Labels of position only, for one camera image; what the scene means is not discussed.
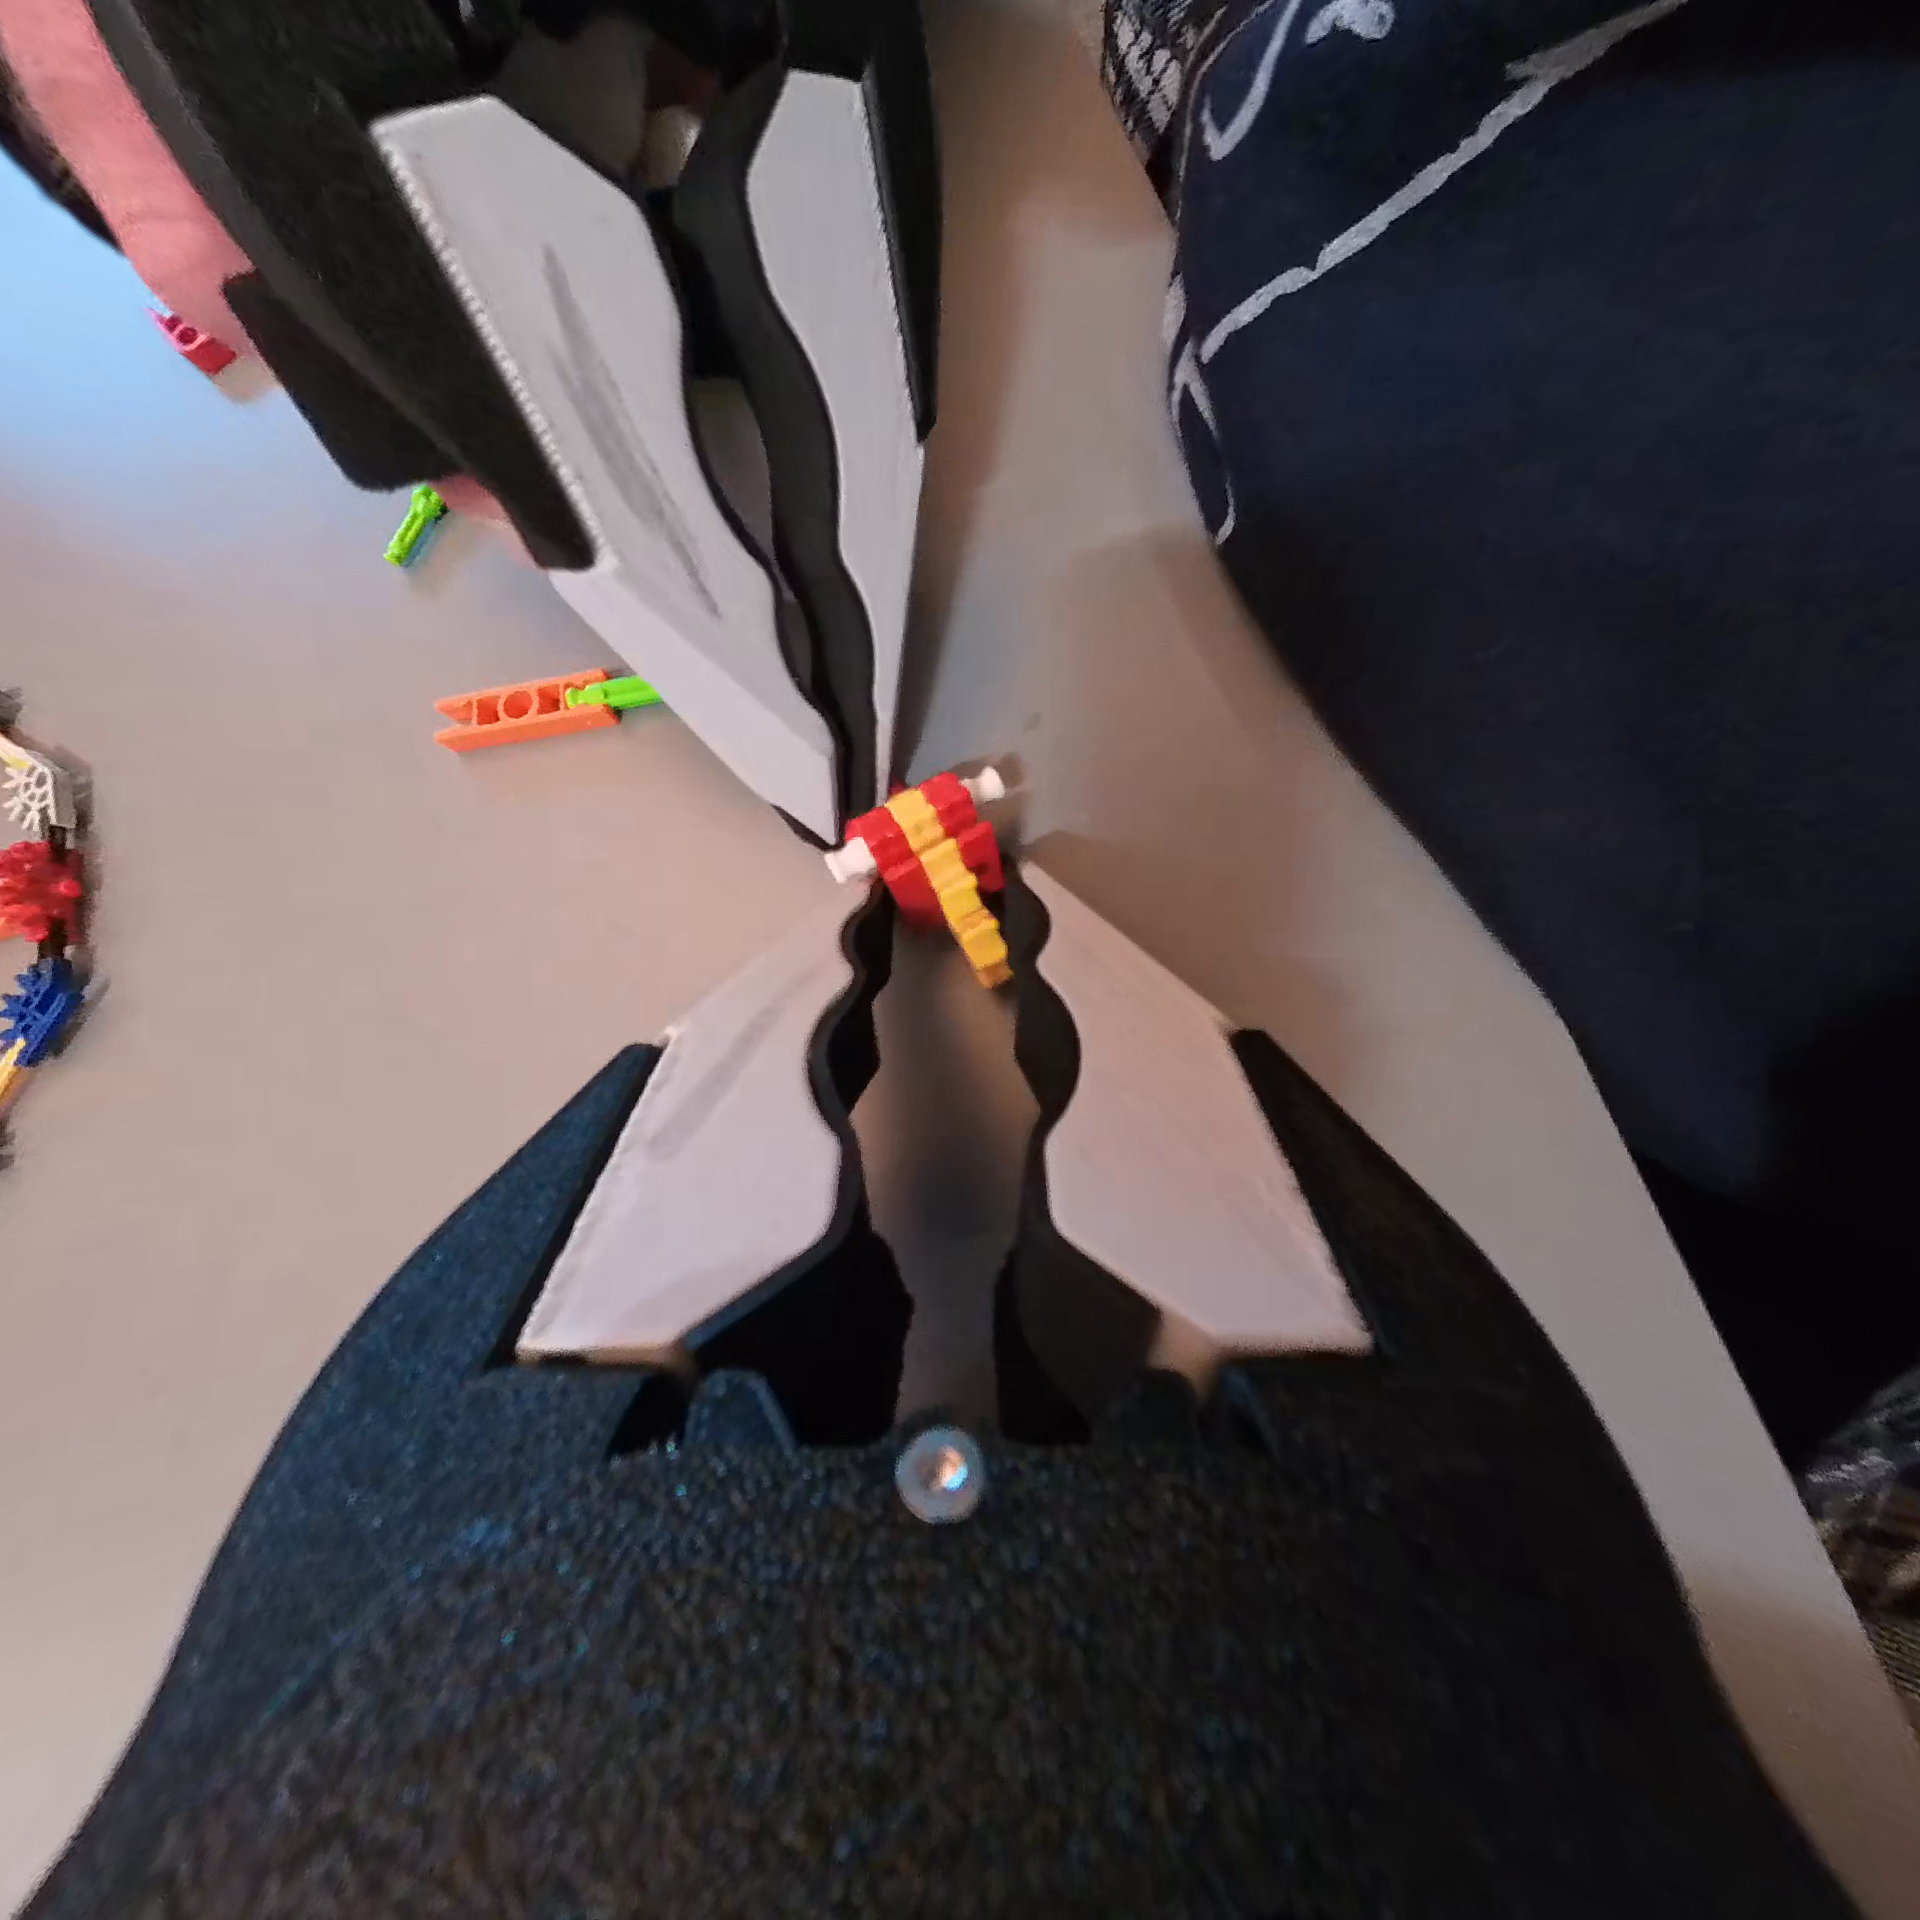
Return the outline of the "colourful toy wheel construction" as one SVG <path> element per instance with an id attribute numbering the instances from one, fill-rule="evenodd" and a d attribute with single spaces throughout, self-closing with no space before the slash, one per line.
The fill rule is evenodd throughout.
<path id="1" fill-rule="evenodd" d="M 0 688 L 0 1165 L 20 1157 L 20 1098 L 57 1070 L 102 1000 L 95 960 L 95 774 L 30 726 Z"/>

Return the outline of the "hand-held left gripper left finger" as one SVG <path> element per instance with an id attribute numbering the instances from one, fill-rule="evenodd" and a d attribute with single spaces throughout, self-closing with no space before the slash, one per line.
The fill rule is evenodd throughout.
<path id="1" fill-rule="evenodd" d="M 575 1211 L 521 1362 L 668 1362 L 819 1264 L 853 1222 L 880 888 L 834 888 L 684 1021 Z"/>

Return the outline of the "orange connector with green rod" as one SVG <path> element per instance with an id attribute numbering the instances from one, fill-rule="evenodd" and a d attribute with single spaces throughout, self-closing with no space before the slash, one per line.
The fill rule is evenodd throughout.
<path id="1" fill-rule="evenodd" d="M 554 732 L 597 732 L 623 726 L 623 715 L 662 705 L 662 688 L 642 677 L 554 677 L 554 679 L 511 679 L 439 701 L 439 750 L 478 755 L 511 744 L 554 744 Z"/>

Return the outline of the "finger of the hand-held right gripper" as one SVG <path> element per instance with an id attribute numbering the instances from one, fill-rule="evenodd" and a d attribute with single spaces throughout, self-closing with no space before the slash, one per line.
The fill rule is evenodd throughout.
<path id="1" fill-rule="evenodd" d="M 371 139 L 596 536 L 554 589 L 760 804 L 834 843 L 834 744 L 708 484 L 649 211 L 508 101 L 402 106 Z"/>
<path id="2" fill-rule="evenodd" d="M 831 718 L 831 810 L 897 768 L 924 414 L 861 78 L 758 68 L 684 170 L 675 225 L 751 391 L 776 569 L 803 616 L 803 701 Z"/>

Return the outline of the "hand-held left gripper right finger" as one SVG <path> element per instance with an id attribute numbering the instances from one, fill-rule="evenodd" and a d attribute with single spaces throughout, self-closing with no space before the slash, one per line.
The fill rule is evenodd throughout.
<path id="1" fill-rule="evenodd" d="M 1013 882 L 1041 1226 L 1203 1353 L 1365 1353 L 1230 1021 L 1042 862 Z"/>

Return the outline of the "person's right hand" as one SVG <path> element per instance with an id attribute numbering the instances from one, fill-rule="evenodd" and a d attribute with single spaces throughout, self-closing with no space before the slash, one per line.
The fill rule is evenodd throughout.
<path id="1" fill-rule="evenodd" d="M 201 332 L 227 325 L 227 281 L 252 277 L 241 246 L 195 194 L 127 76 L 115 68 L 90 0 L 0 9 L 7 78 L 30 125 L 71 164 L 127 269 Z"/>

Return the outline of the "red yellow toy block assembly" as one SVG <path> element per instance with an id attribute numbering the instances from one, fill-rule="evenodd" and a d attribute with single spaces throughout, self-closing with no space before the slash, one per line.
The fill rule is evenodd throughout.
<path id="1" fill-rule="evenodd" d="M 997 925 L 1002 851 L 997 825 L 981 816 L 991 804 L 1002 804 L 997 768 L 932 774 L 853 816 L 845 851 L 819 855 L 834 882 L 880 882 L 911 928 L 947 928 L 981 991 L 1013 987 L 1013 943 Z"/>

